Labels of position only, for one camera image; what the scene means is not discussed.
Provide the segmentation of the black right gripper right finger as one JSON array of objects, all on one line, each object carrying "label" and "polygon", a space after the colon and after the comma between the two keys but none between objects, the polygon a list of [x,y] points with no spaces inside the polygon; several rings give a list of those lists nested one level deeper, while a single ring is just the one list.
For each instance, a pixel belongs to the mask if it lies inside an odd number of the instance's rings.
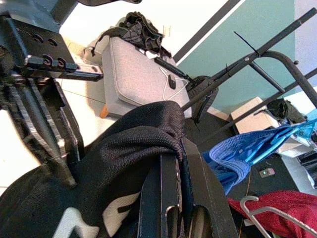
[{"label": "black right gripper right finger", "polygon": [[233,218],[223,188],[195,143],[183,139],[182,201],[187,238],[233,238]]}]

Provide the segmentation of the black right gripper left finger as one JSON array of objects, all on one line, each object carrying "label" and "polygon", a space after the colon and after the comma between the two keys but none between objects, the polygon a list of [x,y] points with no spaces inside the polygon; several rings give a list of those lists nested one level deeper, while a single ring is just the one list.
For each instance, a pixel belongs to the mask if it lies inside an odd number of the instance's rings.
[{"label": "black right gripper left finger", "polygon": [[181,223],[181,192],[178,160],[160,154],[144,181],[137,238],[178,238]]}]

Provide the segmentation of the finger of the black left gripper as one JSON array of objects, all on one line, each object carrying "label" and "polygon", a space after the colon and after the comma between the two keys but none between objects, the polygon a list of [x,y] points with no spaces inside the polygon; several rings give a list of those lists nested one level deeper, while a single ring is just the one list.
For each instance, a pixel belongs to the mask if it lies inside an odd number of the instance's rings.
[{"label": "finger of the black left gripper", "polygon": [[39,102],[63,159],[76,164],[85,155],[79,125],[60,84],[52,78],[37,81]]},{"label": "finger of the black left gripper", "polygon": [[45,118],[37,81],[44,79],[5,79],[4,109],[18,131],[27,149],[41,163],[48,177],[68,187],[75,187],[72,170],[76,164],[69,164],[62,158],[53,139],[52,130]]}]

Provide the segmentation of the grey metal hanger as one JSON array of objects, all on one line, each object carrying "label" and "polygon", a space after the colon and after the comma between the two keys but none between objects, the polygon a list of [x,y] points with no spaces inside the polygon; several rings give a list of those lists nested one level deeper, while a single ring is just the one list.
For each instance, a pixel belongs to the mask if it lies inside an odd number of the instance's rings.
[{"label": "grey metal hanger", "polygon": [[309,225],[303,223],[302,221],[296,219],[295,217],[289,215],[288,213],[285,213],[277,208],[271,207],[271,206],[264,206],[255,210],[250,211],[247,207],[246,203],[248,201],[258,202],[259,198],[256,196],[246,196],[240,200],[240,207],[245,212],[249,220],[258,228],[258,230],[261,232],[261,234],[265,238],[273,238],[271,237],[268,232],[264,229],[264,227],[261,225],[261,223],[255,218],[256,215],[265,213],[265,212],[272,212],[274,214],[277,214],[278,216],[291,221],[293,224],[297,225],[304,231],[308,232],[309,234],[313,235],[315,238],[317,238],[317,231],[315,231],[312,227]]}]

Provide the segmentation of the navy shirt with round logo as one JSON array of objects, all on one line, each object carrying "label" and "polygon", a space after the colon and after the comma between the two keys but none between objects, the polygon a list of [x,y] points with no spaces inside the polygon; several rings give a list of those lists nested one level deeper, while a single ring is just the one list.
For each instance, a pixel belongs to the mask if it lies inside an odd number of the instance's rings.
[{"label": "navy shirt with round logo", "polygon": [[111,238],[136,207],[161,154],[182,159],[185,118],[174,101],[137,107],[118,119],[72,169],[67,187],[39,166],[0,196],[0,238]]}]

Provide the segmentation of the light blue plastic hanger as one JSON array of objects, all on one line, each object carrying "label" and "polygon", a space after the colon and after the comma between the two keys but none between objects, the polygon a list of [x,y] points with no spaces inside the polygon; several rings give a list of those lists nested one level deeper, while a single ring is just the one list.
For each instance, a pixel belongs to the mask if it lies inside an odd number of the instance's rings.
[{"label": "light blue plastic hanger", "polygon": [[259,141],[259,145],[257,145],[255,151],[245,159],[245,162],[251,166],[265,159],[277,151],[291,136],[299,139],[300,142],[306,141],[308,143],[315,130],[316,123],[317,119],[314,119],[301,124],[292,126],[283,125],[276,129],[269,130],[271,131],[270,135]]}]

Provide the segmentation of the blue sports shirt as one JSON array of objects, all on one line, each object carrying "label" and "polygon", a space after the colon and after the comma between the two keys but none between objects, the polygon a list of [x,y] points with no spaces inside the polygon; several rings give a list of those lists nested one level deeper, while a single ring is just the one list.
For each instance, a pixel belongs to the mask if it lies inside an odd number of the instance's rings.
[{"label": "blue sports shirt", "polygon": [[255,151],[259,141],[273,129],[251,131],[230,137],[203,152],[203,158],[221,183],[225,195],[242,182],[251,170],[245,159]]}]

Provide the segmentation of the small grey box green light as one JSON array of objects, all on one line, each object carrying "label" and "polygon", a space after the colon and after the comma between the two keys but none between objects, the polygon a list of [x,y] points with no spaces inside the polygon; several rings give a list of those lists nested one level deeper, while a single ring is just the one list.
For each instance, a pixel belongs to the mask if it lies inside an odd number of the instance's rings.
[{"label": "small grey box green light", "polygon": [[261,178],[266,178],[266,177],[275,175],[275,171],[273,168],[266,168],[266,169],[260,170],[259,174]]}]

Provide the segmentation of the red cloth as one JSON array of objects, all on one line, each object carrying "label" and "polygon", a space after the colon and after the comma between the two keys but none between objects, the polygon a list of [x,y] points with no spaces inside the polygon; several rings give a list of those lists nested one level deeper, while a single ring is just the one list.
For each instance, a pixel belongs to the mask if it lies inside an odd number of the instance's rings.
[{"label": "red cloth", "polygon": [[[277,208],[317,231],[317,196],[298,191],[274,191],[258,197],[258,202],[246,203],[250,211],[271,206]],[[240,207],[240,201],[229,198],[229,205],[245,218],[249,219]],[[270,231],[284,238],[315,238],[291,221],[286,220],[272,212],[265,212],[255,216],[266,231]]]}]

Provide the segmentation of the grey upholstered ottoman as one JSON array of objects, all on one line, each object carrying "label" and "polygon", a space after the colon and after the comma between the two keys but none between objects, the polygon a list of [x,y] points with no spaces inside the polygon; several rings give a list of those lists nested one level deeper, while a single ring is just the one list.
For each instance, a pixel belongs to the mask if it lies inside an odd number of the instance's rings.
[{"label": "grey upholstered ottoman", "polygon": [[[105,36],[98,42],[96,52],[101,55],[106,110],[109,114],[122,116],[138,106],[163,101],[166,77],[160,70],[161,66],[148,58],[143,50],[119,37]],[[169,70],[167,74],[182,78]],[[167,86],[166,97],[182,86],[182,81],[176,81],[175,90]],[[184,89],[170,100],[183,106],[189,102],[189,96]]]}]

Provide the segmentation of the white shelf unit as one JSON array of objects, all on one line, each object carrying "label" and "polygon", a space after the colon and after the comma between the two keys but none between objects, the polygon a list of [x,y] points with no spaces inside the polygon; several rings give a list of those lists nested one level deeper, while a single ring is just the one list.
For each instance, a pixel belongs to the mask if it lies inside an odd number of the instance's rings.
[{"label": "white shelf unit", "polygon": [[[300,93],[287,96],[286,100],[290,101],[291,104],[302,114],[313,110],[313,104],[309,102],[308,97],[301,95]],[[231,113],[233,119],[237,119],[240,115],[259,105],[263,100],[260,97],[255,97],[236,109]],[[263,106],[254,113],[240,120],[235,124],[239,134],[247,133],[250,131],[264,130],[268,128],[276,128],[281,125],[276,119],[264,112],[266,107]],[[313,151],[313,145],[311,142],[301,139],[292,135],[278,150],[277,153],[281,156],[295,158],[303,155],[307,152]]]}]

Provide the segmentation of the black quilted bag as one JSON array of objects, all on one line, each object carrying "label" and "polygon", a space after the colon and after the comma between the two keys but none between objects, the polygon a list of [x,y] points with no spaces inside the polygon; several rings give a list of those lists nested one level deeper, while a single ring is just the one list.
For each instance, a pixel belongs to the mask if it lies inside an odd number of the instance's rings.
[{"label": "black quilted bag", "polygon": [[103,37],[119,37],[144,51],[159,54],[161,57],[171,57],[171,53],[162,46],[164,35],[140,12],[130,12],[118,26],[104,31],[94,46],[89,46],[91,55],[95,56],[95,49]]}]

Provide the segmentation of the black backpack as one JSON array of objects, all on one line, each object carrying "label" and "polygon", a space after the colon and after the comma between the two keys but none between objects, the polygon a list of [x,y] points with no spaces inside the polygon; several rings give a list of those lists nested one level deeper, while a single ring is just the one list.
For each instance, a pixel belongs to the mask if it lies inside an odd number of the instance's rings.
[{"label": "black backpack", "polygon": [[[193,79],[194,82],[190,82],[186,86],[186,90],[189,99],[192,100],[200,92],[205,90],[210,85],[214,84],[214,80],[209,76],[198,76]],[[214,102],[218,94],[218,87],[210,91],[207,95],[201,98],[196,104],[192,106],[192,119],[195,123],[199,123],[200,120],[207,114],[207,110]]]}]

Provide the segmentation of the black metal clothes rack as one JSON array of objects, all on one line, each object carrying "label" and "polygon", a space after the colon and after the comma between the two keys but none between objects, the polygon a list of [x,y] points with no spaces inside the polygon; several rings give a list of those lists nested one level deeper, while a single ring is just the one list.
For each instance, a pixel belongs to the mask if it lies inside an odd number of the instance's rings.
[{"label": "black metal clothes rack", "polygon": [[[246,1],[221,23],[181,63],[189,75],[212,76],[241,57],[258,49],[294,21],[294,8]],[[255,97],[266,99],[276,89],[246,66],[219,87],[212,108],[230,115]],[[222,130],[226,121],[207,115],[199,124],[188,120],[186,133],[201,151],[234,135],[233,128]]]}]

